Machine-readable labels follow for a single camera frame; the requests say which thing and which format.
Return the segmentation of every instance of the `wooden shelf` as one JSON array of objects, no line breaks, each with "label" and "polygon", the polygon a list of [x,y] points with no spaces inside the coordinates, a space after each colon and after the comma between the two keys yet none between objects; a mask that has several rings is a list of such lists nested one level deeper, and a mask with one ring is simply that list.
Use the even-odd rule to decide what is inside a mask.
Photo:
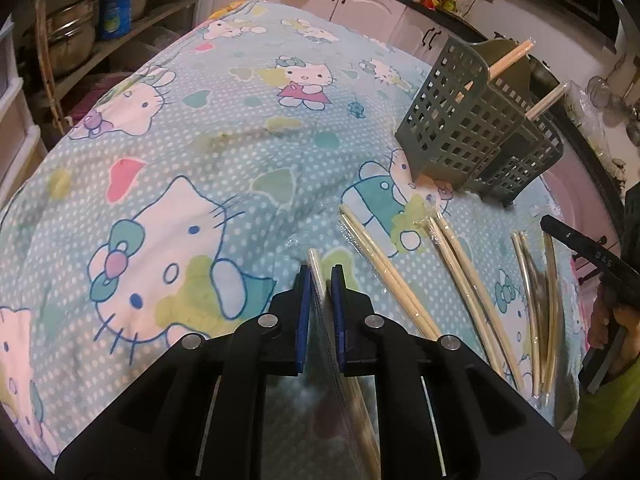
[{"label": "wooden shelf", "polygon": [[[123,37],[117,40],[97,41],[94,46],[93,55],[82,66],[76,68],[71,74],[56,81],[56,99],[62,99],[85,75],[97,66],[98,63],[127,43],[127,41],[135,38],[140,32],[155,25],[157,22],[164,20],[167,16],[171,16],[174,12],[192,6],[195,2],[196,0],[173,0],[162,3],[153,8],[148,15],[131,23],[131,30]],[[49,106],[49,101],[44,90],[36,94],[34,102],[41,107]]]}]

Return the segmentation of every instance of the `blue canister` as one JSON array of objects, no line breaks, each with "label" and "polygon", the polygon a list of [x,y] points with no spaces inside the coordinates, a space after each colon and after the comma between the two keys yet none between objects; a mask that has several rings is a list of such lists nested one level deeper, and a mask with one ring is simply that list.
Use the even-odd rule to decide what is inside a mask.
[{"label": "blue canister", "polygon": [[100,0],[98,37],[113,40],[131,29],[131,0]]}]

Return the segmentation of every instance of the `stainless steel pot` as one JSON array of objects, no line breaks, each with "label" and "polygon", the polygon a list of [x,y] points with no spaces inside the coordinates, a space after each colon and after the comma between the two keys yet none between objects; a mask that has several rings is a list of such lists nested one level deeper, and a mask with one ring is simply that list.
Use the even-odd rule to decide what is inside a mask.
[{"label": "stainless steel pot", "polygon": [[131,21],[135,22],[144,16],[146,0],[131,0]]},{"label": "stainless steel pot", "polygon": [[98,17],[98,0],[82,0],[66,9],[54,12],[47,18],[46,32],[48,43],[65,37],[65,34],[79,28],[82,24],[95,23]]},{"label": "stainless steel pot", "polygon": [[54,77],[78,68],[91,55],[95,43],[92,22],[66,31],[62,37],[49,45],[49,58]]}]

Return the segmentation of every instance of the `cartoon cat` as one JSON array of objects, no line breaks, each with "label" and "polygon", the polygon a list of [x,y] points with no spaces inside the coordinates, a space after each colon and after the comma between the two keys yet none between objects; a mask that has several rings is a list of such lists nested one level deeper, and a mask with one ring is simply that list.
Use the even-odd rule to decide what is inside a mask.
[{"label": "cartoon cat", "polygon": [[214,20],[207,25],[204,33],[205,40],[215,40],[216,38],[234,38],[240,36],[243,32],[252,32],[254,34],[262,34],[267,31],[264,27],[252,27],[249,22],[243,20],[234,20],[233,22],[224,22],[223,20]]},{"label": "cartoon cat", "polygon": [[132,219],[118,220],[87,272],[90,298],[104,329],[134,347],[187,332],[216,337],[264,310],[275,281],[242,272],[220,257],[231,199],[201,195],[185,177]]},{"label": "cartoon cat", "polygon": [[164,106],[159,88],[168,85],[175,72],[158,65],[141,68],[107,92],[68,133],[69,139],[97,139],[107,132],[144,135],[151,119]]},{"label": "cartoon cat", "polygon": [[31,312],[0,306],[0,402],[31,449],[47,464],[59,450],[44,423],[44,409],[29,359]]},{"label": "cartoon cat", "polygon": [[[529,399],[533,391],[529,309],[524,303],[520,290],[513,285],[509,275],[502,269],[498,272],[498,281],[495,283],[494,292],[495,307],[500,312],[500,320],[507,336],[509,336],[513,353],[519,361],[520,373],[524,380],[524,391],[521,394],[525,399]],[[511,374],[506,363],[504,364],[504,371],[506,374]]]},{"label": "cartoon cat", "polygon": [[398,242],[394,242],[394,222],[413,197],[436,208],[442,206],[433,180],[423,177],[419,184],[412,182],[406,155],[400,149],[391,151],[388,168],[370,160],[360,167],[358,176],[359,181],[342,194],[342,202],[367,227],[387,256],[394,256],[399,250],[415,251],[421,245],[420,233],[413,228],[403,230]]},{"label": "cartoon cat", "polygon": [[412,90],[412,86],[400,77],[396,69],[384,64],[382,61],[377,59],[363,60],[358,65],[363,72],[372,75],[376,81],[396,85],[404,92]]},{"label": "cartoon cat", "polygon": [[326,104],[331,104],[324,95],[324,87],[334,82],[327,65],[313,65],[298,57],[280,56],[276,66],[284,69],[289,80],[278,94],[278,102],[282,106],[297,107],[304,104],[310,110],[324,110]]},{"label": "cartoon cat", "polygon": [[280,23],[293,27],[293,30],[298,34],[313,41],[314,43],[335,43],[335,41],[340,41],[328,30],[324,30],[324,28],[319,27],[312,27],[311,23],[307,20],[303,20],[302,18],[298,18],[295,21],[282,20]]}]

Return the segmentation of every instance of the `polka dot fabric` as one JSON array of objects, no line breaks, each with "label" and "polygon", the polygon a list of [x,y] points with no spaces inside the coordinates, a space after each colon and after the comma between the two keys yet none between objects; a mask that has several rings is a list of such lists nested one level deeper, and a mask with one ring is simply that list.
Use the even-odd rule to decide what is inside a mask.
[{"label": "polka dot fabric", "polygon": [[[530,371],[510,231],[525,230],[540,260],[537,223],[558,212],[541,180],[507,209],[411,182],[394,133],[429,70],[301,10],[249,1],[98,101],[0,216],[0,400],[47,466],[183,334],[223,335],[267,309],[309,247],[417,333],[345,236],[341,203],[441,330],[484,358],[447,269],[414,227],[425,204],[443,211]],[[551,422],[575,403],[584,353],[568,251],[557,250],[566,351],[562,391],[542,410]],[[268,386],[263,477],[358,478],[315,328],[309,337],[305,373]],[[361,384],[377,427],[372,381]]]}]

